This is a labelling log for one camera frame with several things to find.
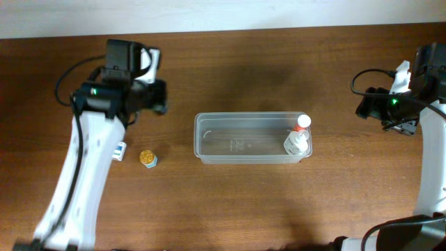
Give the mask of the white squeeze bottle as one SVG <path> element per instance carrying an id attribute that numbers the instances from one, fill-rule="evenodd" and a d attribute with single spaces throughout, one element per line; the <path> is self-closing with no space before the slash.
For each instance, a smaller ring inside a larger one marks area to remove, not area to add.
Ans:
<path id="1" fill-rule="evenodd" d="M 304 155 L 309 149 L 309 132 L 292 131 L 284 141 L 284 149 L 289 155 Z"/>

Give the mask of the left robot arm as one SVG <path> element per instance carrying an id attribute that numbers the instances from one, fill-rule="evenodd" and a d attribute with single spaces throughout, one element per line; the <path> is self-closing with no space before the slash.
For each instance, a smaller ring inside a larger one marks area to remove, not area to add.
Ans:
<path id="1" fill-rule="evenodd" d="M 49 206 L 30 243 L 14 250 L 93 250 L 98 209 L 112 156 L 141 110 L 167 113 L 167 83 L 158 79 L 162 53 L 142 43 L 109 39 L 105 64 L 70 94 L 70 145 Z"/>

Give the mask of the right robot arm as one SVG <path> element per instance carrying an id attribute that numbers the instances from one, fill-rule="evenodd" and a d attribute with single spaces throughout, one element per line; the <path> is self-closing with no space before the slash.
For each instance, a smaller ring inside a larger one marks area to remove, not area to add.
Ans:
<path id="1" fill-rule="evenodd" d="M 445 45 L 417 49 L 414 63 L 404 61 L 385 74 L 390 89 L 370 87 L 356 115 L 378 119 L 384 131 L 412 135 L 422 129 L 420 191 L 413 215 L 369 229 L 362 238 L 340 236 L 335 250 L 444 250 L 445 249 Z"/>

